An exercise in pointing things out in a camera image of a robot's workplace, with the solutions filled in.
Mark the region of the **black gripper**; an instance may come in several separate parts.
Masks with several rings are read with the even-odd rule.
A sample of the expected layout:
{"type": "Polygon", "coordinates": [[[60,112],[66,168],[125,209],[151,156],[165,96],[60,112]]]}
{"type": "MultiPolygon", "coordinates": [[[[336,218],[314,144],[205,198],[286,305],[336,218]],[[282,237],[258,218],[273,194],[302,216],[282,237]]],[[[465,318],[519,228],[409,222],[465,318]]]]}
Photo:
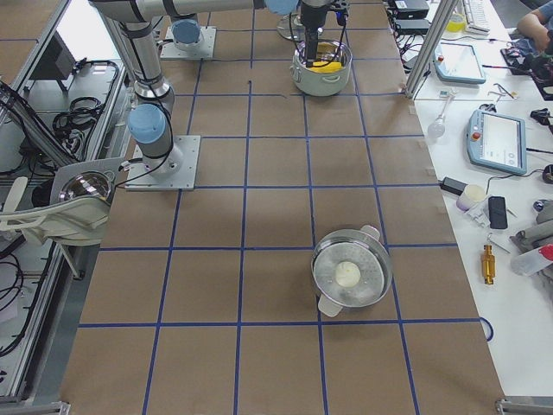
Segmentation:
{"type": "Polygon", "coordinates": [[[327,14],[333,12],[336,22],[344,27],[349,17],[349,2],[339,0],[301,0],[300,22],[305,28],[305,66],[312,67],[317,60],[319,31],[323,28],[327,14]]]}

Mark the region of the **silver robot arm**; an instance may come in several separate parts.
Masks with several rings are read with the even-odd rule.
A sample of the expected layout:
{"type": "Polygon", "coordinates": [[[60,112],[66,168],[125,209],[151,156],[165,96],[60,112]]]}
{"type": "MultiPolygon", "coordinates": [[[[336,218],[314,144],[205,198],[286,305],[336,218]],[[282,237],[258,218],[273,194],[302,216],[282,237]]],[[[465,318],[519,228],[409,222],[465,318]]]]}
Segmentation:
{"type": "Polygon", "coordinates": [[[314,83],[303,85],[302,77],[342,81],[349,75],[343,43],[319,37],[329,12],[336,15],[342,28],[346,27],[347,1],[92,1],[91,5],[103,18],[115,22],[115,32],[123,38],[123,51],[136,76],[136,94],[146,101],[163,102],[167,96],[174,96],[156,52],[152,35],[155,17],[170,17],[174,43],[190,45],[200,41],[200,27],[195,20],[199,13],[267,9],[285,16],[299,9],[304,39],[296,47],[291,67],[296,86],[308,95],[326,97],[338,90],[316,89],[314,83]]]}

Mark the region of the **person forearm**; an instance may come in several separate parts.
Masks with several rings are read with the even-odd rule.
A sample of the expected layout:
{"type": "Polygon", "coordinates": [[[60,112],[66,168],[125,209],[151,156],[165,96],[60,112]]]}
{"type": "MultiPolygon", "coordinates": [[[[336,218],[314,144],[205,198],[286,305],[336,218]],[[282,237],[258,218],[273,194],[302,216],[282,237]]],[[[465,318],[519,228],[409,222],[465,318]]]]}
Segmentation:
{"type": "Polygon", "coordinates": [[[549,1],[522,17],[518,24],[518,32],[533,41],[538,52],[544,52],[550,45],[549,23],[552,19],[552,2],[549,1]]]}

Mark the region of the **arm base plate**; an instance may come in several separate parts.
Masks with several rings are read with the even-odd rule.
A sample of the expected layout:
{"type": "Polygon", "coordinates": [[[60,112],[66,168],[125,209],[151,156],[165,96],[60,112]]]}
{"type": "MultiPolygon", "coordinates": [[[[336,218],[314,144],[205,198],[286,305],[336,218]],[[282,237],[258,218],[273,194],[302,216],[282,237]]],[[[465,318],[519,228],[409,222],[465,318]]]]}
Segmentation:
{"type": "Polygon", "coordinates": [[[201,26],[199,40],[194,43],[174,42],[172,27],[169,26],[162,44],[162,60],[199,61],[211,60],[217,29],[214,26],[201,26]]]}
{"type": "Polygon", "coordinates": [[[130,165],[124,188],[129,191],[193,190],[200,141],[200,136],[174,136],[173,149],[168,158],[158,160],[143,158],[136,145],[133,157],[141,158],[141,161],[130,165]]]}

